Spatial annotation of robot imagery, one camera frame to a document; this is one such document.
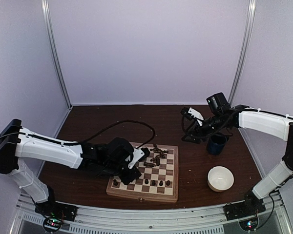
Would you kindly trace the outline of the wooden chess board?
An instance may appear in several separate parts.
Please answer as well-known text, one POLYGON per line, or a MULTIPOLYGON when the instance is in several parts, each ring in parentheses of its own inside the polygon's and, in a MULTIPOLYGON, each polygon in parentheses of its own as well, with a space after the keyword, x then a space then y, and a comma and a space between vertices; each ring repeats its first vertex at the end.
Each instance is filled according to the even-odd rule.
MULTIPOLYGON (((144 162, 150 162, 155 154, 150 151, 150 155, 145 159, 136 162, 135 167, 141 172, 141 176, 133 182, 125 185, 117 176, 111 177, 108 181, 106 193, 108 195, 131 198, 140 201, 156 201, 175 203, 178 200, 178 179, 179 179, 179 148, 173 145, 157 145, 162 150, 168 150, 166 158, 160 159, 160 165, 155 167, 144 166, 144 162), (113 186, 113 180, 118 181, 118 186, 113 186), (152 186, 152 181, 156 181, 156 185, 152 186), (163 181, 163 186, 159 186, 159 182, 163 181), (166 181, 170 180, 171 184, 166 185, 166 181)), ((153 144, 146 144, 149 150, 153 148, 153 144)))

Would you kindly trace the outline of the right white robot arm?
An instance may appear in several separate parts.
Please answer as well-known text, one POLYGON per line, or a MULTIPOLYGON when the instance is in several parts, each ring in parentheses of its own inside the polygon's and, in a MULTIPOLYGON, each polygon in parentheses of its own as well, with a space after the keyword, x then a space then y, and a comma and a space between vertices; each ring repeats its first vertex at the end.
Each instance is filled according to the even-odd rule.
POLYGON ((219 134, 223 129, 239 128, 258 135, 257 143, 275 165, 246 194, 241 212, 251 215, 259 208, 260 201, 272 191, 283 186, 293 177, 293 116, 252 108, 247 105, 231 106, 223 93, 207 98, 211 117, 191 107, 181 110, 183 141, 200 143, 219 134))

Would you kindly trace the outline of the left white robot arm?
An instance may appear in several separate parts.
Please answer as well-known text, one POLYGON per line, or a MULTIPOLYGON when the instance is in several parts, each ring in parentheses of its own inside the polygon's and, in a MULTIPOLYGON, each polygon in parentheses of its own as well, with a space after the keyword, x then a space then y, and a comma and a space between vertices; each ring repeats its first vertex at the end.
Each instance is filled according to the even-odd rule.
POLYGON ((51 197, 51 189, 28 168, 25 158, 61 164, 94 176, 119 176, 128 184, 141 175, 136 163, 148 153, 119 137, 107 144, 46 137, 22 127, 21 120, 14 119, 0 134, 0 174, 12 177, 34 202, 41 203, 49 216, 57 216, 61 211, 59 203, 51 197))

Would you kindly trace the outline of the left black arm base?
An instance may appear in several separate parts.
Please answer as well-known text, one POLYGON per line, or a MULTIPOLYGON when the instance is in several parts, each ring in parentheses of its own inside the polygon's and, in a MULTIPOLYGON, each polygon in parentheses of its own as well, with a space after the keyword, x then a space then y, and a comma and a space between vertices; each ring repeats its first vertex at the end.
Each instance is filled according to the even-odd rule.
POLYGON ((49 192, 49 197, 45 202, 37 203, 34 199, 32 201, 35 205, 35 212, 44 217, 43 229, 50 234, 59 231, 65 221, 74 221, 77 215, 77 206, 56 202, 53 192, 49 192))

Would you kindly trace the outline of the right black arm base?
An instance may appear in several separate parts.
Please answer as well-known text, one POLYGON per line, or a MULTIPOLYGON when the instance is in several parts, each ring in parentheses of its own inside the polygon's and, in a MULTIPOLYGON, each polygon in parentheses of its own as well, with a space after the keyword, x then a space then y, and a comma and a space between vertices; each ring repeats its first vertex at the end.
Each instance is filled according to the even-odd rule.
POLYGON ((251 232, 259 226, 258 214, 266 210, 263 199, 258 199, 252 191, 248 191, 244 196, 244 201, 237 203, 227 203, 224 213, 227 221, 238 219, 242 230, 251 232))

